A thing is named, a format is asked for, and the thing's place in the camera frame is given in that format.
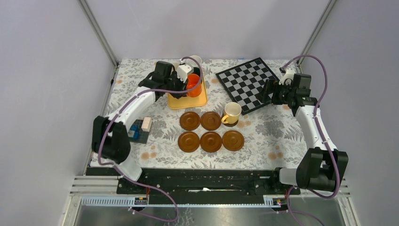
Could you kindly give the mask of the cream yellow mug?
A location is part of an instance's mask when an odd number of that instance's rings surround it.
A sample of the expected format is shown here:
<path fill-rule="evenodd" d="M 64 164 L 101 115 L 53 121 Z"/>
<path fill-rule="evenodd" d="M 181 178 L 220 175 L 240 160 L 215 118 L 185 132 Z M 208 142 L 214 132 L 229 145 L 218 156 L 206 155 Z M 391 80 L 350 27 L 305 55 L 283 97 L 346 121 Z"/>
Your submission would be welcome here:
<path fill-rule="evenodd" d="M 241 115 L 241 106 L 236 102 L 229 102 L 224 107 L 224 115 L 221 118 L 222 124 L 235 124 Z"/>

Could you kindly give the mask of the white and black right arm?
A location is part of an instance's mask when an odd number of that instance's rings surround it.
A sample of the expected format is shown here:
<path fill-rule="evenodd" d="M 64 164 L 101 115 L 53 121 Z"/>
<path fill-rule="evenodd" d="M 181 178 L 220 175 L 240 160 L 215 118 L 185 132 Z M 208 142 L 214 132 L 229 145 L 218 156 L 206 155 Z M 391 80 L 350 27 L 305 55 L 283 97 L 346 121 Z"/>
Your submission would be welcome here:
<path fill-rule="evenodd" d="M 349 161 L 347 153 L 338 151 L 328 137 L 318 100 L 311 97 L 310 84 L 309 75 L 285 75 L 282 81 L 266 80 L 257 97 L 273 105 L 287 105 L 299 122 L 307 146 L 297 168 L 276 168 L 276 177 L 270 180 L 276 194 L 286 191 L 288 185 L 336 194 Z"/>

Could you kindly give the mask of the dark walnut wooden coaster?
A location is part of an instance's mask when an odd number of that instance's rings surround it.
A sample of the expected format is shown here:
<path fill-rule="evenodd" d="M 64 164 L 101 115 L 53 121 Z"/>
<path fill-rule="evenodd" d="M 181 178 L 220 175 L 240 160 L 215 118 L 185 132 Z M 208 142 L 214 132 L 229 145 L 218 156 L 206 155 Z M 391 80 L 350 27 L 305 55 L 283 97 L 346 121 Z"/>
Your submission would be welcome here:
<path fill-rule="evenodd" d="M 234 123 L 229 123 L 229 122 L 222 122 L 223 125 L 227 126 L 227 127 L 234 127 L 238 124 L 239 121 L 236 121 Z"/>

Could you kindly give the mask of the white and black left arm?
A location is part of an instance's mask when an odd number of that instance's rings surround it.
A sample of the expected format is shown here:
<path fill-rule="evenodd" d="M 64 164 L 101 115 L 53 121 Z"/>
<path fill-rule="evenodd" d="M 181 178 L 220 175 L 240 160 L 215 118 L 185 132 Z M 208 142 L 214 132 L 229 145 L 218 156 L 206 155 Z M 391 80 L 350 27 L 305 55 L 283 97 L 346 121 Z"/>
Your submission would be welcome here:
<path fill-rule="evenodd" d="M 142 168 L 129 156 L 128 131 L 145 109 L 165 93 L 179 97 L 185 95 L 188 75 L 193 72 L 194 66 L 187 63 L 174 67 L 172 63 L 158 61 L 154 71 L 139 82 L 126 103 L 109 115 L 94 119 L 91 147 L 98 154 L 98 163 L 106 165 L 101 159 L 108 159 L 109 165 L 116 166 L 123 176 L 129 178 L 128 188 L 136 194 L 145 190 L 146 181 L 140 177 Z"/>

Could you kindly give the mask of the orange cup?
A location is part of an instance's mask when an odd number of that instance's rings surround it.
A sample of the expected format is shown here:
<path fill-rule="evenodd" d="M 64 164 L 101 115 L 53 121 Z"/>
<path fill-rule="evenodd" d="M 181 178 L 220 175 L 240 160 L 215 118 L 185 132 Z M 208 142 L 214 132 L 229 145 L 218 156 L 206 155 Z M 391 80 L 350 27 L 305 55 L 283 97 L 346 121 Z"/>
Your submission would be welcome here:
<path fill-rule="evenodd" d="M 202 92 L 200 77 L 197 74 L 192 73 L 188 75 L 187 79 L 188 82 L 186 89 L 189 91 L 186 95 L 188 97 L 198 97 Z"/>

